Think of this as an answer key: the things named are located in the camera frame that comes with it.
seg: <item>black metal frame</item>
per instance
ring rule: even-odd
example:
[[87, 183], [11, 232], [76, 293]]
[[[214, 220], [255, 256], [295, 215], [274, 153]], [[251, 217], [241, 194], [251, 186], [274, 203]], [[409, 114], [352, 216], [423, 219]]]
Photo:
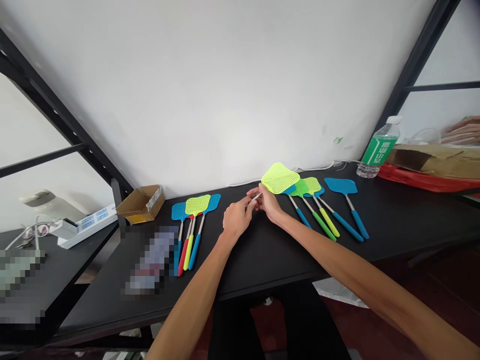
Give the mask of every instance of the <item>black metal frame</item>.
[[[460, 0], [436, 1], [376, 124], [374, 132], [386, 123], [389, 116], [399, 113], [410, 92], [480, 88], [480, 81], [415, 86], [415, 81], [459, 2]], [[14, 82], [48, 121], [72, 144], [72, 147], [0, 168], [0, 178], [71, 154], [72, 152], [78, 152], [112, 187], [115, 204], [118, 205], [125, 199], [127, 194], [133, 191], [129, 182], [1, 29], [0, 50], [2, 51], [0, 53], [0, 72]], [[119, 218], [119, 223], [120, 227], [126, 226], [126, 221], [123, 218]], [[141, 330], [142, 338], [112, 335], [79, 343], [71, 346], [71, 348], [147, 350], [152, 343], [151, 332], [146, 328]]]
[[0, 29], [0, 50], [0, 73], [8, 77], [72, 145], [59, 151], [0, 168], [0, 178], [78, 152], [109, 185], [111, 185], [113, 179], [116, 179], [120, 191], [124, 194], [131, 193], [134, 189], [127, 179], [109, 160], [2, 29]]
[[376, 123], [374, 133], [386, 124], [388, 117], [398, 115], [410, 92], [480, 88], [480, 81], [415, 86], [415, 82], [459, 3], [460, 0], [436, 1], [380, 115], [380, 119]]

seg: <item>fly swatter handle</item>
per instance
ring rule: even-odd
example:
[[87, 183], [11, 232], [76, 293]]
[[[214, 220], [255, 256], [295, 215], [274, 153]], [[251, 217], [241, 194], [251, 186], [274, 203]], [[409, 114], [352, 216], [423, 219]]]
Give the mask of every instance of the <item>fly swatter handle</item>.
[[353, 235], [353, 237], [355, 239], [357, 239], [359, 242], [363, 243], [364, 238], [353, 227], [351, 227], [350, 224], [348, 222], [346, 222], [345, 219], [343, 217], [341, 217], [338, 212], [332, 212], [332, 215], [340, 222], [340, 224], [343, 225], [343, 227], [345, 229], [348, 230], [348, 232], [350, 234]]
[[185, 262], [183, 263], [183, 270], [189, 269], [190, 254], [192, 253], [192, 243], [194, 242], [194, 235], [191, 234], [188, 238], [188, 246], [186, 247]]
[[195, 258], [197, 257], [197, 251], [199, 250], [200, 244], [200, 234], [196, 235], [195, 245], [193, 245], [193, 250], [191, 251], [190, 262], [188, 263], [188, 270], [192, 270], [195, 264]]
[[175, 251], [175, 264], [176, 264], [176, 270], [177, 270], [177, 276], [179, 276], [179, 270], [180, 270], [180, 256], [181, 256], [181, 251], [182, 251], [182, 240], [178, 240], [178, 250]]
[[337, 241], [337, 238], [332, 234], [328, 226], [324, 223], [324, 221], [320, 218], [320, 216], [316, 212], [312, 212], [313, 217], [316, 221], [320, 224], [323, 231], [327, 234], [327, 236], [332, 239], [333, 241]]
[[185, 263], [185, 255], [187, 254], [187, 247], [189, 244], [189, 238], [185, 239], [185, 243], [183, 244], [183, 249], [181, 251], [180, 262], [178, 263], [178, 276], [182, 276], [184, 273], [184, 263]]
[[352, 210], [351, 211], [353, 218], [355, 219], [356, 225], [360, 229], [360, 234], [365, 238], [365, 239], [370, 239], [370, 235], [367, 232], [367, 229], [365, 228], [364, 223], [362, 222], [362, 219], [360, 218], [359, 213], [357, 210]]
[[340, 237], [340, 233], [339, 231], [337, 230], [337, 228], [335, 227], [334, 223], [332, 222], [332, 220], [330, 220], [330, 216], [327, 214], [327, 212], [325, 211], [325, 209], [323, 207], [321, 207], [320, 209], [320, 212], [321, 212], [321, 215], [323, 216], [323, 218], [325, 219], [326, 223], [328, 224], [328, 227], [330, 228], [331, 232], [333, 233], [333, 235], [335, 235], [337, 238]]
[[312, 228], [309, 224], [309, 222], [307, 221], [307, 219], [305, 218], [304, 214], [302, 214], [302, 210], [300, 210], [298, 207], [296, 208], [296, 212], [298, 213], [298, 216], [300, 217], [301, 221], [303, 222], [303, 224], [307, 227], [307, 228]]

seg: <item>yellow handle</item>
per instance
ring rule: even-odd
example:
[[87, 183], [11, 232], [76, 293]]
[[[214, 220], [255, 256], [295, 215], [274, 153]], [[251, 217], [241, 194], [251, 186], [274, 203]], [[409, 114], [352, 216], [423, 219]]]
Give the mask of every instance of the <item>yellow handle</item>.
[[183, 270], [189, 269], [190, 254], [192, 253], [192, 244], [194, 243], [194, 235], [190, 235], [188, 238], [188, 245], [186, 247], [185, 261], [183, 262]]
[[320, 209], [320, 212], [321, 212], [323, 218], [325, 219], [326, 223], [328, 224], [328, 227], [330, 228], [333, 235], [335, 235], [338, 238], [340, 236], [340, 233], [337, 230], [337, 228], [335, 227], [332, 220], [330, 220], [329, 215], [327, 214], [327, 212], [325, 211], [325, 209], [323, 207]]

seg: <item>floor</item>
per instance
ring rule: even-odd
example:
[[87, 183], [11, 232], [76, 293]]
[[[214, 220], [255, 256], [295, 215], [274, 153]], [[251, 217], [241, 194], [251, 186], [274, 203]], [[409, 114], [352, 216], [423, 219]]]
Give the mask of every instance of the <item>floor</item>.
[[[378, 266], [389, 276], [399, 279], [406, 262], [391, 262]], [[449, 324], [480, 346], [480, 250], [467, 249], [438, 261], [403, 278], [399, 283], [418, 297]], [[347, 348], [358, 350], [363, 360], [425, 359], [416, 346], [393, 329], [370, 309], [360, 308], [322, 297]], [[251, 310], [265, 352], [285, 350], [287, 337], [283, 322], [283, 307], [274, 300], [270, 306], [260, 305]], [[212, 317], [192, 354], [192, 360], [208, 357]]]

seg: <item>plastic bag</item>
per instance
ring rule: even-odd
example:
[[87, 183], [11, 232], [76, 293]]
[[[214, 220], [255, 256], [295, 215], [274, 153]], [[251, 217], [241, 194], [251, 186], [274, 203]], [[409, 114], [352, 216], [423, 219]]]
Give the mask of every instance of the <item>plastic bag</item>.
[[312, 283], [319, 295], [342, 303], [355, 305], [359, 308], [369, 307], [357, 295], [335, 280], [333, 277]]

